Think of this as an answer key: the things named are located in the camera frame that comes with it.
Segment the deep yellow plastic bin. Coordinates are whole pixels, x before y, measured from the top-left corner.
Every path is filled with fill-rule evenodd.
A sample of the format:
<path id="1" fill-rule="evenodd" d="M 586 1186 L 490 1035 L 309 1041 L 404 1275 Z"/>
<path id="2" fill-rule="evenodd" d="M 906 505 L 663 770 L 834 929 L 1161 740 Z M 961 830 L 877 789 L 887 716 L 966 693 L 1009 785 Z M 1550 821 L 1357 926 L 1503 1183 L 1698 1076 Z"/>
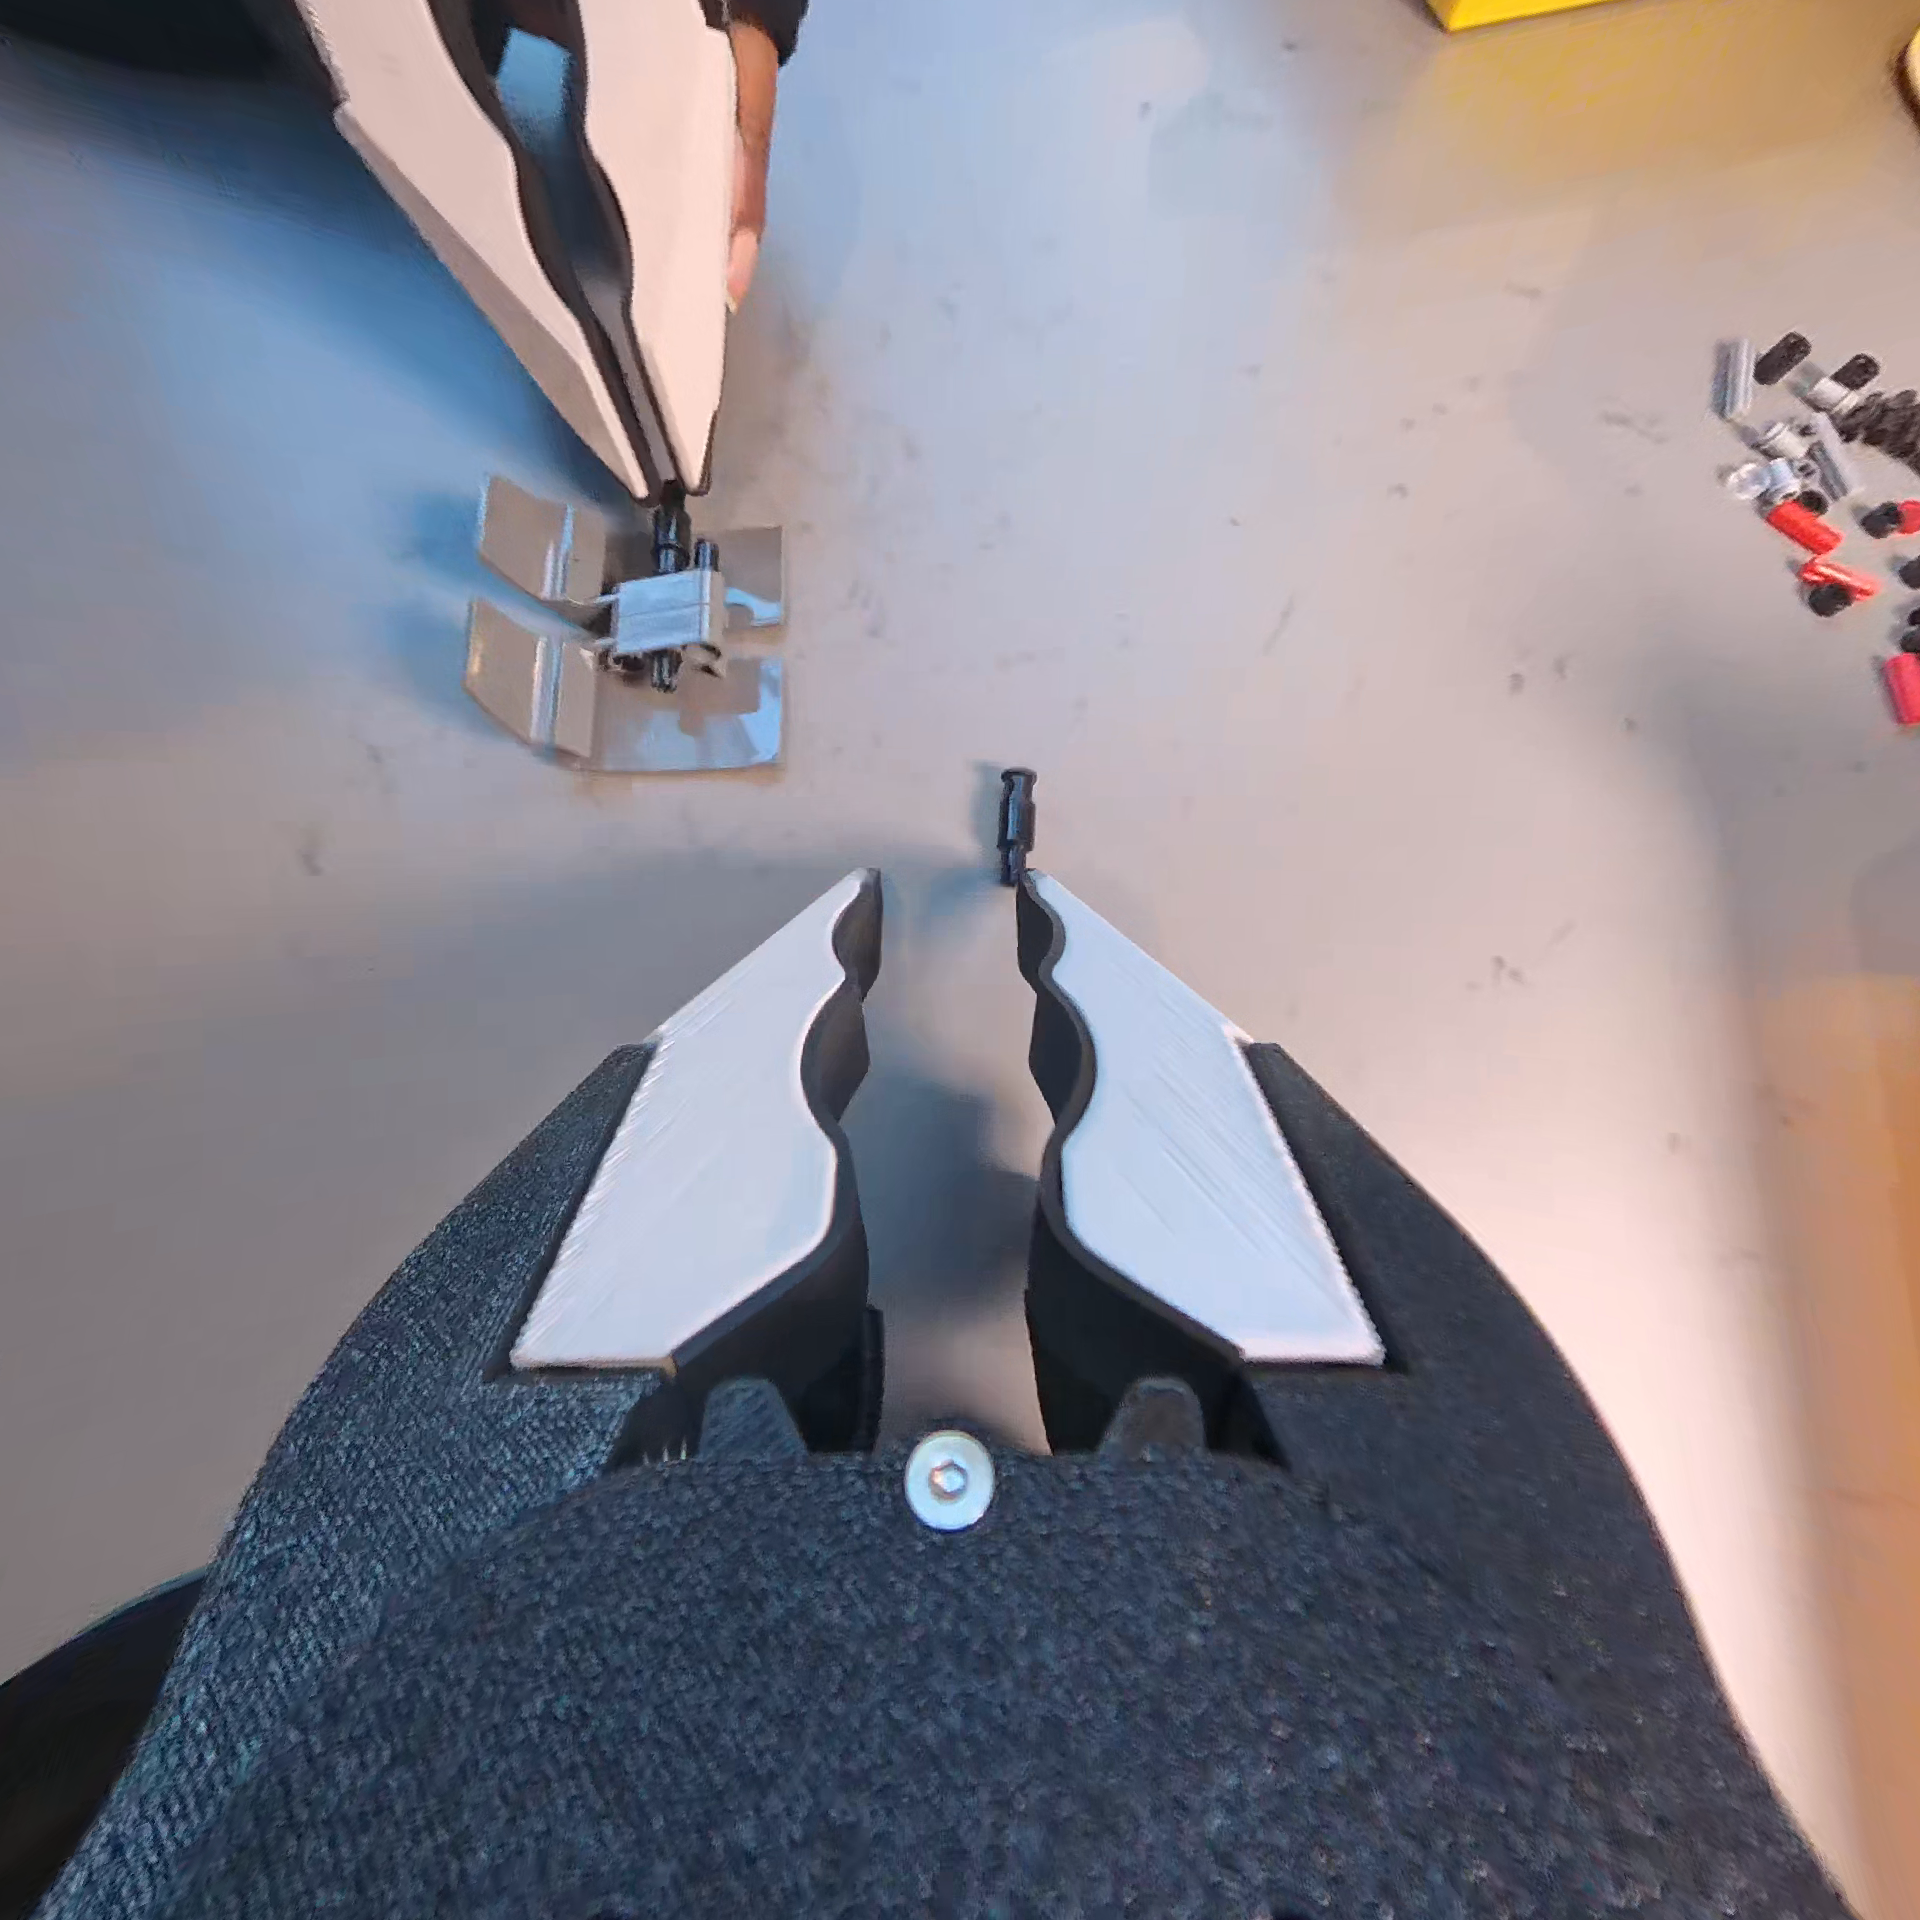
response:
<path id="1" fill-rule="evenodd" d="M 1529 25 L 1536 21 L 1558 21 L 1568 17 L 1615 13 L 1621 10 L 1642 10 L 1649 2 L 1589 2 L 1589 0 L 1524 0 L 1524 2 L 1416 2 L 1414 5 L 1434 30 L 1461 36 L 1480 35 L 1503 28 Z"/>

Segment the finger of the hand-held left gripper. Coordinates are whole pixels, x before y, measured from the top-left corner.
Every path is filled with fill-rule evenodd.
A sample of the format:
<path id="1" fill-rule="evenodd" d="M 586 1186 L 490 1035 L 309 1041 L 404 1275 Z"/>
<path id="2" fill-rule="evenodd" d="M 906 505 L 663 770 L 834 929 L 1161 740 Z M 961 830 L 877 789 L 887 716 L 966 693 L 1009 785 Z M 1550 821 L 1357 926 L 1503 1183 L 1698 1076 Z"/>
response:
<path id="1" fill-rule="evenodd" d="M 336 129 L 580 442 L 626 491 L 654 497 L 617 350 L 501 103 L 472 5 L 302 2 L 300 17 Z"/>
<path id="2" fill-rule="evenodd" d="M 577 146 L 605 234 L 592 301 L 644 459 L 700 497 L 729 345 L 729 35 L 697 2 L 580 2 L 577 18 Z"/>

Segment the person's left hand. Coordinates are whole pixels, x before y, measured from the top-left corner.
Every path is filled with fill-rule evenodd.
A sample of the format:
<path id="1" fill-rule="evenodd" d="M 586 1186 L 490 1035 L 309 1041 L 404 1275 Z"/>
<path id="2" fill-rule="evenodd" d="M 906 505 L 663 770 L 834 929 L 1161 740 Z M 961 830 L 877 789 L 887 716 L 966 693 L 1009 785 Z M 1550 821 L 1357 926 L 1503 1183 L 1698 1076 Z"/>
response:
<path id="1" fill-rule="evenodd" d="M 736 169 L 726 309 L 736 314 L 758 267 L 776 129 L 780 58 L 774 43 L 751 22 L 732 30 L 732 55 L 736 68 Z"/>

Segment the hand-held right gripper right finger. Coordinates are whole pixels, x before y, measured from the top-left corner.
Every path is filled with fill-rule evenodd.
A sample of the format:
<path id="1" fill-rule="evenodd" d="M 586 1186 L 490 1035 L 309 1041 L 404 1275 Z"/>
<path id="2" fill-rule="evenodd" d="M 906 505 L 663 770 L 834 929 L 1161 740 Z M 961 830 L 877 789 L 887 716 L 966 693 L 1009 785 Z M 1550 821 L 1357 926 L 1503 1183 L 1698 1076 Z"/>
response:
<path id="1" fill-rule="evenodd" d="M 1148 1381 L 1186 1391 L 1201 1447 L 1272 1450 L 1256 1378 L 1374 1375 L 1388 1343 L 1252 1038 L 1039 871 L 1014 942 L 1048 1121 L 1024 1283 L 1048 1451 L 1097 1451 Z"/>

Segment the silver panel toy piece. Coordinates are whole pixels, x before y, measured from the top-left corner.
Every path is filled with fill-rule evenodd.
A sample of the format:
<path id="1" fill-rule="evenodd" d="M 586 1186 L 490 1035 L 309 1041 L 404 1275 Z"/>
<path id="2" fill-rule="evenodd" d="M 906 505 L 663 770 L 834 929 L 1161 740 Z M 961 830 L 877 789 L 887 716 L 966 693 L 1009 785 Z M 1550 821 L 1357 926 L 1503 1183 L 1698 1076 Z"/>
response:
<path id="1" fill-rule="evenodd" d="M 474 555 L 540 604 L 532 627 L 470 602 L 464 690 L 528 750 L 598 777 L 740 774 L 784 746 L 784 529 L 700 538 L 688 570 L 654 580 L 654 511 L 617 529 L 597 508 L 493 473 Z M 648 657 L 681 650 L 679 687 L 650 690 Z"/>

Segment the pile of small building parts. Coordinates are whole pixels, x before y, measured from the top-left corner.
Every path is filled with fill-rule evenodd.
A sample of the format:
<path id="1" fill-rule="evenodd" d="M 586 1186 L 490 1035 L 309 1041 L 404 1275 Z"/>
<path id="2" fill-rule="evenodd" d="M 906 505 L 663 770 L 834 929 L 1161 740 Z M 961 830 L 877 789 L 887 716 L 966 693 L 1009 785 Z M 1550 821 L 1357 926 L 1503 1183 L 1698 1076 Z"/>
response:
<path id="1" fill-rule="evenodd" d="M 1895 729 L 1917 732 L 1917 390 L 1872 353 L 1824 364 L 1802 332 L 1712 350 L 1719 487 L 1766 529 L 1794 602 L 1822 622 L 1872 614 L 1868 646 Z"/>

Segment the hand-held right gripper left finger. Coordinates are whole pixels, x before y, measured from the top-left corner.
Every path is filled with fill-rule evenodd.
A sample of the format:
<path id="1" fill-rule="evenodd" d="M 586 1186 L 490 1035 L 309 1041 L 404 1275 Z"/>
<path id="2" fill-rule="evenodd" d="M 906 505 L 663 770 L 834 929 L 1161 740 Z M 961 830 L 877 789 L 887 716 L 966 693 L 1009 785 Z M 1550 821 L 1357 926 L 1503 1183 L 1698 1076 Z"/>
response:
<path id="1" fill-rule="evenodd" d="M 655 1375 L 655 1438 L 736 1378 L 816 1451 L 872 1447 L 882 1329 L 844 1117 L 870 1067 L 876 869 L 828 887 L 641 1045 L 511 1338 L 518 1375 Z"/>

